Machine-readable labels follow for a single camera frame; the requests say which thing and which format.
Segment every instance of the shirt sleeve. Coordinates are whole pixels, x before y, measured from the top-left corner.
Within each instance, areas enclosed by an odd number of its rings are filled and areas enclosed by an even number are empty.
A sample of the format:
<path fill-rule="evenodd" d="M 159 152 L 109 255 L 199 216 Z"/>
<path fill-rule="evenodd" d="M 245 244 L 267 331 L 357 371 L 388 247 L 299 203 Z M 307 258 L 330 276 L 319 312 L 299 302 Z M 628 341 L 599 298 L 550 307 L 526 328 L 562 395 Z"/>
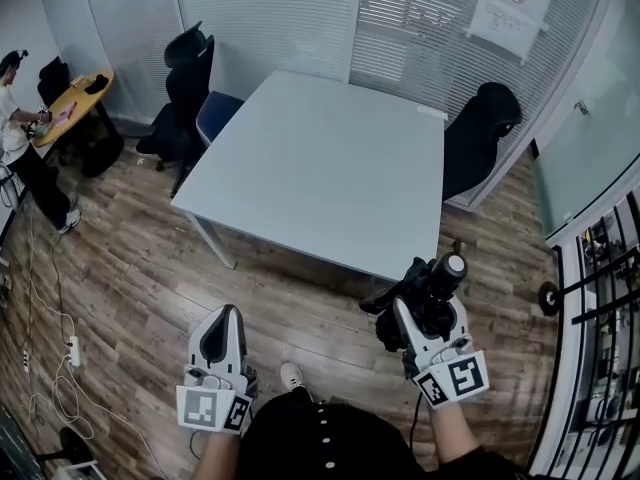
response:
<path fill-rule="evenodd" d="M 478 472 L 493 480 L 526 480 L 532 478 L 510 460 L 484 448 L 477 448 L 467 455 L 452 462 L 442 464 L 440 469 L 431 475 L 438 480 L 456 480 L 476 478 Z"/>
<path fill-rule="evenodd" d="M 9 119 L 18 110 L 18 105 L 7 87 L 0 87 L 0 121 Z"/>

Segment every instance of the white cable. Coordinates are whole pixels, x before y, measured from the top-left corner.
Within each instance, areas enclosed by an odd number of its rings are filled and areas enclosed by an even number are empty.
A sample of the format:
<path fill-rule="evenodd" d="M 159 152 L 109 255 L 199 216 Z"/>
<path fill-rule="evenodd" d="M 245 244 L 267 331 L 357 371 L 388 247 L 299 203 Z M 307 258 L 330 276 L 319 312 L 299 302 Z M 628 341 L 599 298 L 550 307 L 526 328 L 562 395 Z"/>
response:
<path fill-rule="evenodd" d="M 50 311 L 53 311 L 58 316 L 67 317 L 71 321 L 71 328 L 72 328 L 72 332 L 73 332 L 72 336 L 75 336 L 76 335 L 76 329 L 75 329 L 75 323 L 73 321 L 73 318 L 71 318 L 71 316 L 68 315 L 67 313 L 61 313 L 60 311 L 56 311 L 51 306 L 49 306 L 44 300 L 42 300 L 42 298 L 40 298 L 40 295 L 38 294 L 38 290 L 36 289 L 36 286 L 33 283 L 33 279 L 31 277 L 31 269 L 32 269 L 32 266 L 33 266 L 33 250 L 34 250 L 34 244 L 35 244 L 35 238 L 33 236 L 33 203 L 32 203 L 32 206 L 31 206 L 31 230 L 30 230 L 30 235 L 31 235 L 31 252 L 29 254 L 29 282 L 31 283 L 31 287 L 33 288 L 33 291 L 36 294 L 37 299 L 47 309 L 49 309 Z M 86 418 L 84 418 L 83 416 L 80 416 L 80 401 L 78 399 L 78 392 L 76 391 L 76 388 L 77 388 L 77 389 L 80 390 L 80 392 L 84 395 L 84 397 L 92 405 L 94 405 L 95 407 L 97 407 L 99 409 L 102 409 L 104 412 L 106 412 L 107 414 L 111 415 L 113 418 L 115 418 L 118 421 L 124 423 L 125 425 L 128 425 L 129 427 L 131 427 L 133 430 L 136 431 L 136 433 L 138 434 L 138 436 L 140 436 L 140 439 L 144 443 L 145 447 L 147 448 L 147 451 L 149 452 L 149 455 L 151 455 L 151 457 L 153 458 L 153 461 L 155 462 L 156 467 L 158 468 L 158 471 L 160 471 L 160 474 L 162 475 L 164 480 L 168 480 L 167 475 L 165 475 L 164 471 L 160 467 L 160 463 L 158 462 L 158 459 L 156 459 L 156 456 L 151 451 L 151 447 L 149 446 L 149 444 L 147 443 L 147 440 L 142 435 L 142 432 L 140 432 L 140 430 L 138 430 L 138 427 L 136 427 L 133 423 L 129 423 L 126 419 L 122 418 L 121 416 L 118 416 L 117 414 L 112 413 L 109 409 L 106 409 L 105 407 L 102 407 L 100 404 L 97 404 L 96 402 L 91 400 L 91 398 L 89 398 L 89 395 L 87 395 L 85 393 L 84 389 L 82 389 L 80 387 L 80 385 L 78 384 L 78 381 L 76 380 L 75 376 L 73 375 L 73 372 L 71 371 L 71 367 L 69 366 L 70 361 L 67 361 L 70 358 L 71 358 L 70 354 L 64 355 L 62 357 L 62 361 L 60 361 L 60 365 L 56 369 L 56 375 L 55 375 L 55 378 L 53 380 L 53 383 L 51 384 L 51 400 L 49 400 L 46 396 L 44 396 L 41 393 L 34 393 L 29 398 L 29 407 L 25 407 L 24 405 L 21 405 L 29 413 L 29 421 L 31 421 L 31 414 L 36 409 L 37 398 L 39 397 L 39 398 L 42 398 L 45 402 L 47 402 L 53 408 L 53 411 L 55 412 L 56 416 L 58 416 L 60 421 L 64 425 L 71 427 L 76 432 L 76 434 L 78 434 L 78 436 L 80 436 L 85 441 L 90 441 L 91 439 L 93 439 L 95 437 L 95 431 L 93 430 L 93 427 L 91 426 L 89 421 L 87 421 Z M 65 361 L 67 361 L 67 371 L 69 372 L 69 375 L 71 375 L 71 378 L 73 379 L 73 384 L 71 384 L 71 382 L 69 382 L 69 379 L 67 379 L 63 375 L 60 375 L 60 369 L 62 368 L 62 365 L 65 363 Z M 60 399 L 60 392 L 58 391 L 58 383 L 60 381 L 66 382 L 67 385 L 69 386 L 69 389 L 73 392 L 73 396 L 75 397 L 75 410 L 73 411 L 74 414 L 68 413 L 67 410 L 65 409 L 64 405 L 62 404 L 62 400 Z M 56 400 L 58 401 L 58 405 L 60 406 L 62 414 L 60 414 L 60 412 L 58 412 L 58 408 L 56 407 L 56 403 L 55 403 Z M 77 421 L 84 422 L 84 424 L 87 426 L 87 428 L 91 431 L 91 435 L 82 434 L 79 431 L 77 425 L 75 424 Z"/>

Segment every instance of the yellow wooden tabletop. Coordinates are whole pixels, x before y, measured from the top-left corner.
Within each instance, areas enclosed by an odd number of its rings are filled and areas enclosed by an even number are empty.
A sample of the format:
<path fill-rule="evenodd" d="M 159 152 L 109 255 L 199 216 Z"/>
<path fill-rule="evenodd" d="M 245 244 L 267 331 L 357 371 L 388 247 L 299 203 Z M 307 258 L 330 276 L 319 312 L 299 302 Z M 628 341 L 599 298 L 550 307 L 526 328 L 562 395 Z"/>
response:
<path fill-rule="evenodd" d="M 84 88 L 87 84 L 81 87 L 69 87 L 62 95 L 53 102 L 53 105 L 49 107 L 53 115 L 52 122 L 55 123 L 56 119 L 60 116 L 62 111 L 75 101 L 77 103 L 76 108 L 73 110 L 71 117 L 64 123 L 56 126 L 54 125 L 49 132 L 44 136 L 33 141 L 37 148 L 46 146 L 58 140 L 62 135 L 69 131 L 75 124 L 86 116 L 89 111 L 96 106 L 96 104 L 104 97 L 105 94 L 111 88 L 114 79 L 114 73 L 111 70 L 96 71 L 87 75 L 86 78 L 94 80 L 98 75 L 104 75 L 109 79 L 107 86 L 96 94 L 88 94 Z"/>

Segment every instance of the door handle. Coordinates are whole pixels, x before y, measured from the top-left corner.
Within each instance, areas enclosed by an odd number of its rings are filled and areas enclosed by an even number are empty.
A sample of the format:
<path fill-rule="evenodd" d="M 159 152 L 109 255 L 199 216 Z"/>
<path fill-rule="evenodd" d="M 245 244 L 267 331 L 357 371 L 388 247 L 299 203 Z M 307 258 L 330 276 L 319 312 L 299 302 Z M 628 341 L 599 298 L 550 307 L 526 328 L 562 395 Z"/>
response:
<path fill-rule="evenodd" d="M 589 113 L 589 109 L 587 108 L 587 106 L 584 104 L 584 101 L 582 100 L 578 100 L 574 105 L 573 105 L 574 109 L 578 109 L 580 112 L 582 112 L 582 115 L 587 115 Z"/>

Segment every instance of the chair headrest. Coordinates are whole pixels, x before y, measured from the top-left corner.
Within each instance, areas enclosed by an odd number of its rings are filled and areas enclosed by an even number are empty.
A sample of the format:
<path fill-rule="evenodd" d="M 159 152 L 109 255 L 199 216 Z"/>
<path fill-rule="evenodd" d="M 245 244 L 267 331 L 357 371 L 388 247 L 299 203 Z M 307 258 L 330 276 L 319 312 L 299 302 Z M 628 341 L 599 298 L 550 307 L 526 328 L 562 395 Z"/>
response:
<path fill-rule="evenodd" d="M 522 122 L 522 109 L 511 90 L 497 82 L 487 82 L 478 89 L 478 99 L 495 121 L 516 125 Z"/>
<path fill-rule="evenodd" d="M 196 59 L 213 40 L 213 36 L 205 38 L 199 30 L 202 21 L 196 23 L 189 30 L 185 30 L 173 39 L 164 51 L 164 62 L 167 67 L 176 68 Z"/>

